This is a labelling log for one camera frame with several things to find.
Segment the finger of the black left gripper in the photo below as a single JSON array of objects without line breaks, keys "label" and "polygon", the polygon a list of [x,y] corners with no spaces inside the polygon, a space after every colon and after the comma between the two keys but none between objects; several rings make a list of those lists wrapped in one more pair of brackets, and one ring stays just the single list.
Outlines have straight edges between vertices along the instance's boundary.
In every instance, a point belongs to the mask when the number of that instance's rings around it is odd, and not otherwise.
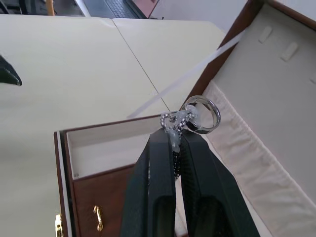
[{"label": "finger of the black left gripper", "polygon": [[0,83],[22,85],[22,81],[13,66],[2,56],[0,56]]}]

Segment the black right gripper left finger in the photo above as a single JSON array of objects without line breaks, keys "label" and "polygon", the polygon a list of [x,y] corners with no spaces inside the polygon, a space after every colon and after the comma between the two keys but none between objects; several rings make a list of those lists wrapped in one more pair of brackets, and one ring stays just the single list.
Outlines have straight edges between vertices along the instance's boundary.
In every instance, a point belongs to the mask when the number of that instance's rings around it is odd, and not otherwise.
[{"label": "black right gripper left finger", "polygon": [[120,236],[175,235],[175,177],[167,133],[158,130],[138,158],[126,187]]}]

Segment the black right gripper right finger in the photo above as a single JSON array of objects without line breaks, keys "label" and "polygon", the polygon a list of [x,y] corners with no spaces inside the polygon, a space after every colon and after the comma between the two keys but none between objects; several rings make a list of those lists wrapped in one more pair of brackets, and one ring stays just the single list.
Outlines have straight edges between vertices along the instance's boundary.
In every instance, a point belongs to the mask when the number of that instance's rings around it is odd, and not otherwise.
[{"label": "black right gripper right finger", "polygon": [[198,134],[181,138],[181,187],[191,237],[257,237],[259,232],[232,173]]}]

